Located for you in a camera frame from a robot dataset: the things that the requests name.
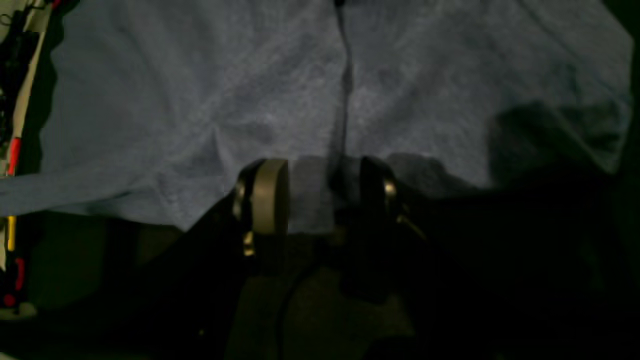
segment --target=black cable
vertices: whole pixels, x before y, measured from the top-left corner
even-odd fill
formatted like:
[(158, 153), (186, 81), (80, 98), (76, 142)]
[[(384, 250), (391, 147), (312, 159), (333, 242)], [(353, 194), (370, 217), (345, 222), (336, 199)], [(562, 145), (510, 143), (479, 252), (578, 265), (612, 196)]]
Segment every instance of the black cable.
[(31, 10), (31, 9), (44, 10), (45, 8), (47, 8), (46, 3), (44, 5), (42, 5), (42, 6), (35, 6), (36, 1), (38, 1), (38, 0), (33, 0), (33, 2), (31, 2), (31, 4), (27, 5), (27, 9), (28, 10)]
[(11, 26), (11, 20), (12, 20), (11, 16), (7, 13), (0, 15), (0, 25)]
[(320, 267), (320, 263), (318, 261), (313, 262), (306, 269), (304, 269), (300, 274), (298, 274), (296, 280), (293, 282), (289, 291), (285, 295), (282, 304), (280, 305), (280, 309), (278, 309), (278, 313), (276, 315), (276, 347), (278, 360), (284, 360), (284, 320), (287, 316), (287, 310), (289, 309), (289, 304), (293, 299), (293, 296), (296, 294), (296, 291), (302, 285), (302, 283), (307, 280), (313, 273)]

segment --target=blue cloth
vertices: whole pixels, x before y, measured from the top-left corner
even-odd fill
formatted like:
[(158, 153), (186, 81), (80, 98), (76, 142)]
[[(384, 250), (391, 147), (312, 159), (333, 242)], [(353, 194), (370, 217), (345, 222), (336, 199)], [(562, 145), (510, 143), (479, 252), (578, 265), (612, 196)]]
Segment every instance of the blue cloth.
[(279, 157), (290, 231), (320, 233), (361, 156), (434, 197), (614, 173), (632, 111), (632, 39), (597, 0), (85, 0), (64, 26), (42, 171), (0, 181), (0, 215), (188, 229)]

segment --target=black object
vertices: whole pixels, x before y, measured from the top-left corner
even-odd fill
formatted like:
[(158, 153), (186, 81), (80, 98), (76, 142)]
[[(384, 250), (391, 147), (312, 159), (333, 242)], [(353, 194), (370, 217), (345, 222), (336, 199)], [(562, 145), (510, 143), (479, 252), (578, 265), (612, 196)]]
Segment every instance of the black object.
[[(589, 292), (554, 288), (544, 283), (545, 274), (508, 288), (493, 286), (470, 263), (490, 261), (474, 254), (483, 244), (496, 245), (483, 234), (506, 233), (512, 244), (546, 238), (570, 243), (572, 234), (565, 234), (562, 225), (574, 221), (572, 211), (588, 214), (582, 209), (589, 204), (585, 194), (595, 190), (592, 184), (554, 183), (469, 199), (431, 200), (397, 181), (384, 162), (364, 158), (361, 217), (355, 226), (358, 231), (348, 240), (348, 258), (353, 261), (344, 273), (343, 291), (374, 303), (384, 302), (391, 291), (400, 294), (416, 332), (411, 345), (415, 358), (495, 359), (505, 353), (519, 354), (507, 359), (522, 354), (549, 359), (608, 359), (612, 354), (632, 358), (628, 356), (637, 354), (640, 346), (636, 307), (621, 307)], [(496, 218), (496, 226), (502, 228), (480, 228), (476, 222), (487, 218)], [(548, 218), (551, 223), (527, 227), (531, 221)], [(545, 232), (554, 229), (556, 233)], [(461, 256), (456, 242), (470, 255)], [(578, 263), (565, 255), (562, 246), (551, 248), (558, 254), (546, 261), (562, 256), (558, 263), (575, 269), (579, 279)], [(513, 249), (517, 247), (492, 247), (491, 252)], [(529, 260), (522, 254), (510, 256), (528, 268)]]
[(251, 184), (263, 163), (246, 167), (236, 189), (149, 264), (77, 304), (0, 323), (0, 351), (20, 359), (105, 351), (222, 358), (243, 284), (262, 273), (244, 238), (252, 230)]
[(385, 338), (374, 341), (362, 360), (414, 360), (418, 357), (414, 338)]

